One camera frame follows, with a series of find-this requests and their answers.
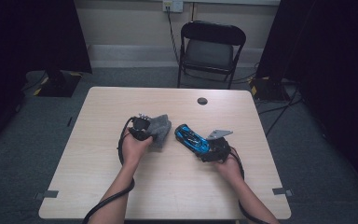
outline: electrical outlet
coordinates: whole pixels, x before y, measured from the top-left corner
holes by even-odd
[[[167,8],[170,12],[183,12],[183,0],[162,1],[162,11],[168,11]]]
[[[162,1],[162,11],[168,11],[167,8],[170,9],[170,12],[173,11],[172,1]]]

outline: wooden tabletop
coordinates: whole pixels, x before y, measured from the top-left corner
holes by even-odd
[[[199,105],[204,97],[207,105]],[[103,197],[121,164],[117,143],[127,119],[167,114],[172,128],[163,148],[149,148],[135,174],[126,219],[243,219],[238,198],[213,165],[202,162],[174,136],[186,123],[206,137],[229,130],[245,181],[278,219],[291,211],[248,91],[94,87],[83,104],[45,198],[42,218],[83,218]]]

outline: gray tape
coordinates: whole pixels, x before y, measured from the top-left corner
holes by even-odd
[[[284,188],[273,189],[272,192],[274,192],[274,195],[285,194],[287,197],[294,195],[291,189],[284,189]]]
[[[57,198],[57,190],[46,190],[44,193],[36,193],[34,199],[42,201],[44,198]]]

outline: blue toy car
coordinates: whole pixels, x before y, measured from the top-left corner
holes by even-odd
[[[186,124],[181,124],[176,128],[175,136],[180,143],[197,156],[207,153],[210,149],[208,141],[194,133]]]

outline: baseboard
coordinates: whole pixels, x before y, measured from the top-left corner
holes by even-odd
[[[91,67],[173,67],[177,66],[172,47],[89,45]],[[243,49],[238,67],[254,67],[263,49]]]

